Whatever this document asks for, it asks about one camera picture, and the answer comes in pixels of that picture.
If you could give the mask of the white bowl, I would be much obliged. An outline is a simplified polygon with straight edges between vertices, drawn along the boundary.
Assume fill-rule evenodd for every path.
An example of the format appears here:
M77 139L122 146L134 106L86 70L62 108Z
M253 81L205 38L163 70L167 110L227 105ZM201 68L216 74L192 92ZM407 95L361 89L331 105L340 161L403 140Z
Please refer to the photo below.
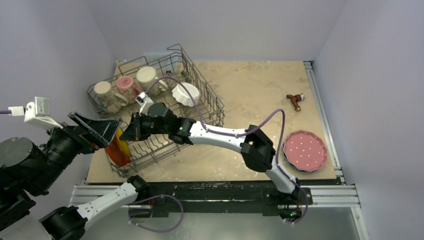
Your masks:
M198 104L201 93L194 85L183 82L177 84L172 90L172 97L180 104L194 107Z

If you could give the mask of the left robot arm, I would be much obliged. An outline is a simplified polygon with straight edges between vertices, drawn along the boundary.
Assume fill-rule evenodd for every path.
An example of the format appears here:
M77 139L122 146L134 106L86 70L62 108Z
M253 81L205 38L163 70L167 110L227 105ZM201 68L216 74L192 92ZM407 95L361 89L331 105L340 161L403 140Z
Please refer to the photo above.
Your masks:
M78 206L63 206L41 219L30 210L34 197L45 196L49 188L79 154L92 154L108 147L122 121L89 119L77 112L47 131L48 142L39 147L25 137L13 137L0 144L0 237L3 240L79 240L95 222L116 209L149 199L149 186L132 176L113 191Z

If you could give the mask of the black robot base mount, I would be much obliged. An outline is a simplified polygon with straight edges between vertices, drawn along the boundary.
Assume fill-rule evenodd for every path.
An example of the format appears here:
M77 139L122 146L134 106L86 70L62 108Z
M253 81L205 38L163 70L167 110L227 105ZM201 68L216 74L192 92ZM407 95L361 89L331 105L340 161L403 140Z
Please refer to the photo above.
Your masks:
M313 204L310 188L279 192L270 180L150 182L129 205L137 217L166 218L170 213L261 214L289 221Z

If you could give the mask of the yellow plate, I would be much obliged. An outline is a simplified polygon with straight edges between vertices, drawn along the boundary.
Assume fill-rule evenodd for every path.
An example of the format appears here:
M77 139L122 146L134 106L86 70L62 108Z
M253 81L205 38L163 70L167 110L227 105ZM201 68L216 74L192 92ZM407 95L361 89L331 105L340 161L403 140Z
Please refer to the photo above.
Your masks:
M120 151L122 152L122 157L121 157L119 165L125 166L131 162L131 153L130 153L128 143L120 139L122 134L123 134L122 129L118 128L116 132L116 140L117 140L118 147Z

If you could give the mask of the white floral mug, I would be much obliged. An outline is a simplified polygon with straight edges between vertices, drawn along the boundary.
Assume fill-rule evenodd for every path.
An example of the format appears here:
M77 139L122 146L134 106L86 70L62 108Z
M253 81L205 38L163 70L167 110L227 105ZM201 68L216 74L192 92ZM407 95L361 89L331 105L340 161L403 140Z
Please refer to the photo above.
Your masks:
M140 68L136 73L136 80L142 90L147 90L158 79L157 71L152 66L145 66ZM147 93L151 98L166 92L169 89L167 83L163 80L158 81Z

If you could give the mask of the beige mug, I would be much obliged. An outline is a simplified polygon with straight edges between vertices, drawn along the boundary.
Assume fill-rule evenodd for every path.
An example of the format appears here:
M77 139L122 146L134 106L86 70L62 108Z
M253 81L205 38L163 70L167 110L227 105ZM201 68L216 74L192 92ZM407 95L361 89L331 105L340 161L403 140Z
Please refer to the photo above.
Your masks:
M129 104L128 98L114 90L108 81L96 83L93 90L99 98L102 109L108 114L114 114Z

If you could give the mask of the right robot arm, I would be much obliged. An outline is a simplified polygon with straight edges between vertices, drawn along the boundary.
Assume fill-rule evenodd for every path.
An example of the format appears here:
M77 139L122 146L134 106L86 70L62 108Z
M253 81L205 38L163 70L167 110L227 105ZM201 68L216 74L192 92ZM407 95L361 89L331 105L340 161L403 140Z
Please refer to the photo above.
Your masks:
M120 136L122 141L143 141L151 135L167 135L180 145L209 145L241 154L248 169L265 173L288 204L300 198L296 178L280 165L279 151L259 126L231 129L203 124L200 120L175 115L163 103L154 103L147 113L134 113Z

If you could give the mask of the pink patterned mug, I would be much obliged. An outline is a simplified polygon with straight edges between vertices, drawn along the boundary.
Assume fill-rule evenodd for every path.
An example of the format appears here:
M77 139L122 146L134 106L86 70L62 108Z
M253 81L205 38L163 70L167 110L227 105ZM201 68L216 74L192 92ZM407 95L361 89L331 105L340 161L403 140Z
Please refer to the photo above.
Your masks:
M130 76L121 76L116 81L116 88L118 92L128 99L130 104L136 102L136 97L143 92L142 88L138 86L136 81Z

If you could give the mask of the red-orange plate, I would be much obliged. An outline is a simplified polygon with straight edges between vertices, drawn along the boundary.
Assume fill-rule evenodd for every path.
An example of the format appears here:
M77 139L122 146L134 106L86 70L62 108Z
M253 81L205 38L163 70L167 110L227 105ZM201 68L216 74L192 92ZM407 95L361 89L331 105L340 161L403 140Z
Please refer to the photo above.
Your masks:
M130 157L120 149L120 145L116 141L112 141L111 144L105 148L105 151L111 161L119 167L123 167L131 162Z

